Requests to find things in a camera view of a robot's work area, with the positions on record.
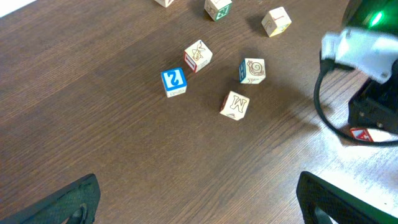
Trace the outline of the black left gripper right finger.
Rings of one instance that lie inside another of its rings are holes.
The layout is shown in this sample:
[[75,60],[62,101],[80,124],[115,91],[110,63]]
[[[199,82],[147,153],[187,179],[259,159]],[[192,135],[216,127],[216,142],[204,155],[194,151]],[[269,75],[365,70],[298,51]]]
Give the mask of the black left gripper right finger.
[[296,195],[305,224],[397,223],[397,218],[352,196],[318,176],[303,171]]

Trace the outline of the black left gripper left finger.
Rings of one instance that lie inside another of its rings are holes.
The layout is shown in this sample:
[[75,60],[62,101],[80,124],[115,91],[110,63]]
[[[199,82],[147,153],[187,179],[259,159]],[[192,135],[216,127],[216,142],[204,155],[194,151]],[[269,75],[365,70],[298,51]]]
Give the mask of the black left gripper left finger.
[[95,222],[100,197],[96,176],[88,174],[1,223],[91,224]]

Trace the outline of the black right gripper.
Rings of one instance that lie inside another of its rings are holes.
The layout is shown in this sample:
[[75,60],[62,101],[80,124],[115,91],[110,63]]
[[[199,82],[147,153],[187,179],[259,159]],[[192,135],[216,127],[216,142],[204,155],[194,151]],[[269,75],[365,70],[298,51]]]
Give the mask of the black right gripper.
[[368,78],[348,103],[348,123],[397,134],[397,62],[392,76],[380,84]]

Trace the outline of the wooden block letter L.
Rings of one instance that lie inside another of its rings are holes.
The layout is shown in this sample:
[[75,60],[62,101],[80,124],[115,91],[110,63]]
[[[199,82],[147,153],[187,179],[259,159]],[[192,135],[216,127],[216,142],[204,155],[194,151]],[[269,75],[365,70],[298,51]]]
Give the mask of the wooden block letter L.
[[350,128],[352,137],[368,142],[396,141],[397,135],[386,131],[370,128]]

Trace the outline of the wooden block snail picture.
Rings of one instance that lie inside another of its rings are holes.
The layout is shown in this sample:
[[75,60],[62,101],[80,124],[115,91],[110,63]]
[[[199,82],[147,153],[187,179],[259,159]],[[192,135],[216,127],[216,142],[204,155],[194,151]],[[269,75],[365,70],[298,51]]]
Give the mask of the wooden block snail picture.
[[266,78],[263,58],[245,58],[239,66],[239,82],[242,84],[260,84]]

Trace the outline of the wooden block letter J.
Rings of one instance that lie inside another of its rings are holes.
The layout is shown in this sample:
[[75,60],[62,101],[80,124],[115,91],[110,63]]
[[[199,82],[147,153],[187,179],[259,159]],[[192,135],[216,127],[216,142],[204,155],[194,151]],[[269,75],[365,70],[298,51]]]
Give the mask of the wooden block letter J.
[[261,24],[269,37],[283,33],[291,23],[292,20],[284,7],[270,10],[261,21]]

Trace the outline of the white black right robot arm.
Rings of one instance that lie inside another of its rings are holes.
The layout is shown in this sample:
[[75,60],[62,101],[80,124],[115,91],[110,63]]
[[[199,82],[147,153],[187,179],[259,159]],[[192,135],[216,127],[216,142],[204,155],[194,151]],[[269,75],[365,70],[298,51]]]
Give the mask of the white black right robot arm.
[[368,76],[349,101],[352,126],[397,133],[397,1],[350,1],[343,18],[349,50],[340,55]]

